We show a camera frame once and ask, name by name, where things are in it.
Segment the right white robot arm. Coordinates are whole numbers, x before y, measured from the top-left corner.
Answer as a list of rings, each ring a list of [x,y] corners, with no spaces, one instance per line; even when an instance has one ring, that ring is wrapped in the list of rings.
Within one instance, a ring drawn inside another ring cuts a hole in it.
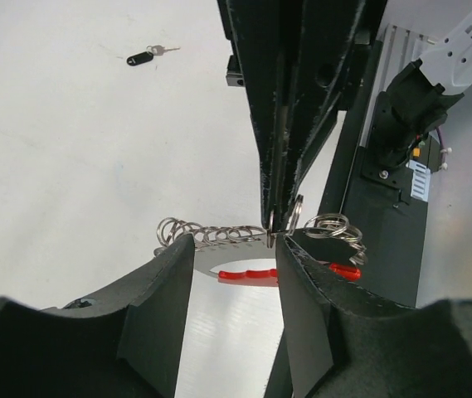
[[[229,70],[245,89],[260,162],[261,224],[282,231],[338,112],[361,84],[384,1],[221,1]],[[382,92],[391,124],[372,140],[383,167],[401,166],[419,135],[445,122],[472,84],[472,11],[410,61]]]

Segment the red handled keyring carabiner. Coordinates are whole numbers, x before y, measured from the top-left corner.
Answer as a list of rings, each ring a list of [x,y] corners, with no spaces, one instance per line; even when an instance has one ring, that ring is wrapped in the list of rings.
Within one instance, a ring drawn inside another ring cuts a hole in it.
[[[323,243],[344,243],[350,253],[348,262],[321,260],[319,263],[349,281],[362,276],[361,267],[367,263],[367,248],[363,233],[340,213],[324,213],[305,222],[299,232],[303,238]],[[190,235],[195,245],[195,270],[214,278],[221,284],[242,286],[278,285],[277,269],[226,270],[230,263],[275,258],[276,235],[259,226],[203,226],[175,217],[162,219],[156,236],[160,246],[154,251],[162,254],[175,240]]]

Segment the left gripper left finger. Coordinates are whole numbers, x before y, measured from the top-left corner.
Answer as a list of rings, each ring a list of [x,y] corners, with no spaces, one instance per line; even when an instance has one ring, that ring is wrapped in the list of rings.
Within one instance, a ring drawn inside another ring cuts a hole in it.
[[[172,397],[195,247],[160,255],[64,308],[0,297],[0,397]]]

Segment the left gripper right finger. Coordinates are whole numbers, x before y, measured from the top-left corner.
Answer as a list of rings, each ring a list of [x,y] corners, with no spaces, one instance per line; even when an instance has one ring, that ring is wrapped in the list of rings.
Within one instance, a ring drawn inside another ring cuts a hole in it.
[[[276,268],[295,396],[472,397],[472,299],[401,305],[288,237]]]

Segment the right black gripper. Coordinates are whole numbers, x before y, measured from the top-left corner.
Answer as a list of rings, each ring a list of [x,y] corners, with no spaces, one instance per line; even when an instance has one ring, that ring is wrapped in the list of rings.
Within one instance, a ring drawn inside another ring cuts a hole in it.
[[[243,87],[260,164],[261,222],[282,228],[280,116],[285,52],[280,1],[219,1],[233,55],[226,83]],[[287,211],[305,174],[348,108],[363,77],[385,10],[383,1],[305,1],[287,113]]]

